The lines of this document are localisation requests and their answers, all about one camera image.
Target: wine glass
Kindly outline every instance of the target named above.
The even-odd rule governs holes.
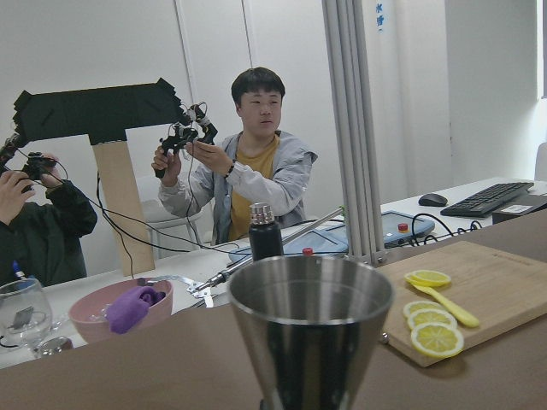
[[[3,346],[27,346],[34,353],[50,332],[51,323],[51,307],[37,279],[25,278],[0,287]]]

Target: man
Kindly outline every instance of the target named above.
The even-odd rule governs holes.
[[[241,73],[232,84],[232,98],[243,131],[221,146],[188,143],[186,151],[202,163],[190,183],[179,179],[179,156],[159,147],[152,167],[165,170],[159,194],[165,209],[191,216],[214,198],[213,243],[247,235],[251,203],[268,203],[281,227],[305,220],[303,195],[317,155],[299,138],[278,130],[284,95],[285,86],[273,71],[257,67]]]
[[[97,214],[55,165],[44,168],[40,181],[51,203],[27,202],[36,192],[26,190],[33,184],[26,173],[0,175],[0,284],[16,280],[14,262],[43,286],[86,276],[79,238],[93,231]]]

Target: pink bowl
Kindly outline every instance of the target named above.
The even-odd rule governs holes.
[[[110,331],[109,322],[106,319],[92,320],[92,316],[100,316],[107,304],[111,304],[122,293],[138,286],[137,279],[126,280],[111,284],[82,297],[68,311],[68,317],[74,323],[78,333],[88,343],[98,342],[110,337],[119,336]],[[173,310],[173,286],[167,280],[154,284],[154,290],[165,292],[165,297],[151,306],[144,318],[130,331],[160,323],[169,316]]]

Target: black keyboard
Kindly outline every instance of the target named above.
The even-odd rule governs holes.
[[[443,209],[441,215],[485,218],[504,203],[526,194],[533,182],[495,184]]]

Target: person in black jacket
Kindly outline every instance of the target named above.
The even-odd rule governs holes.
[[[51,203],[27,202],[36,192],[24,191],[33,184],[26,173],[0,175],[0,284],[16,280],[14,262],[43,286],[87,275],[79,239],[93,231],[97,214],[55,166],[45,168],[40,181]]]

